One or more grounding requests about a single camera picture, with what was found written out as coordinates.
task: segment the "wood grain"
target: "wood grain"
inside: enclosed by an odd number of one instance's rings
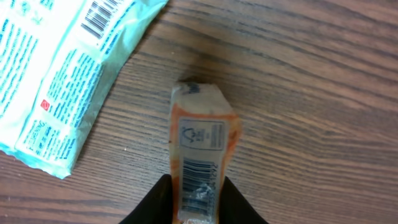
[[[227,171],[271,224],[398,222],[398,2],[174,0],[122,69],[72,176],[0,153],[0,223],[117,223],[169,172],[172,84],[244,123]]]

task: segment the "wooden table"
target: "wooden table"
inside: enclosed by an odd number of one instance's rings
[[[398,222],[398,2],[174,0],[65,180],[0,153],[0,223],[117,223],[169,173],[171,86],[244,124],[227,175],[271,224]]]

